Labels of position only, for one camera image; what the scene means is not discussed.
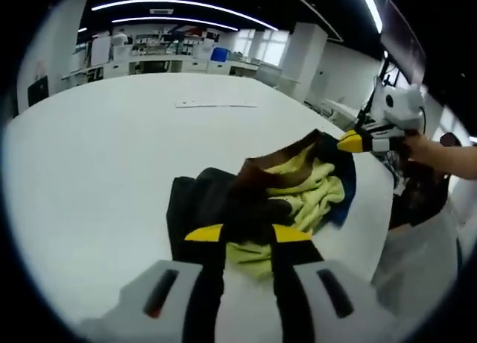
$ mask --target human arm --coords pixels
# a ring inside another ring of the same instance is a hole
[[[476,147],[444,147],[422,134],[408,136],[405,144],[419,163],[463,179],[477,179]]]

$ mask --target blue fabric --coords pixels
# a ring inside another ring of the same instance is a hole
[[[344,200],[338,204],[331,204],[332,209],[323,220],[332,221],[342,226],[346,221],[351,203],[356,194],[356,168],[353,155],[338,149],[338,140],[327,133],[323,133],[323,140],[319,145],[318,158],[335,165],[333,175],[340,178],[344,188]]]

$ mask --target ceiling light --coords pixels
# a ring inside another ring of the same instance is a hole
[[[376,7],[374,0],[365,0],[365,1],[366,1],[367,8],[371,12],[371,16],[373,17],[374,25],[376,25],[376,29],[378,30],[378,32],[381,33],[382,21],[378,13],[378,8]]]
[[[113,7],[113,6],[126,5],[126,4],[140,4],[140,3],[145,3],[145,2],[162,2],[162,3],[168,3],[168,4],[184,4],[184,5],[207,7],[209,9],[224,11],[225,13],[231,13],[232,15],[243,17],[244,19],[247,19],[247,20],[256,22],[257,24],[263,25],[266,28],[270,28],[271,30],[278,31],[278,28],[275,28],[274,26],[269,25],[266,22],[260,21],[258,19],[255,19],[255,18],[253,18],[251,16],[248,16],[248,15],[245,15],[243,13],[239,13],[237,11],[229,10],[229,9],[224,8],[224,7],[219,7],[219,6],[210,5],[210,4],[204,4],[202,2],[196,2],[196,1],[186,1],[186,0],[124,0],[124,1],[111,2],[109,4],[95,6],[95,7],[92,7],[91,10],[92,11],[97,11],[97,10],[106,9],[108,7]]]
[[[128,19],[119,19],[113,20],[113,23],[117,22],[126,22],[126,21],[147,21],[147,20],[174,20],[174,21],[184,21],[184,22],[198,22],[200,24],[206,24],[211,26],[217,26],[218,28],[226,28],[227,30],[238,31],[238,28],[233,28],[232,26],[221,25],[216,22],[203,21],[197,19],[186,19],[183,17],[169,17],[169,16],[147,16],[147,17],[130,17]]]

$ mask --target clothing pile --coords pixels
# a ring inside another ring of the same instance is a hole
[[[167,212],[173,259],[187,234],[223,224],[227,260],[254,277],[271,275],[267,233],[272,224],[310,236],[323,224],[342,225],[356,192],[353,155],[314,130],[272,154],[246,159],[234,174],[208,168],[197,179],[174,179]]]

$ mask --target monitor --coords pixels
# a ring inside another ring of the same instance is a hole
[[[31,107],[34,104],[42,101],[49,96],[48,91],[48,76],[44,76],[36,81],[34,84],[28,87],[28,106]]]
[[[410,84],[422,84],[426,54],[416,34],[391,0],[386,0],[381,43]]]

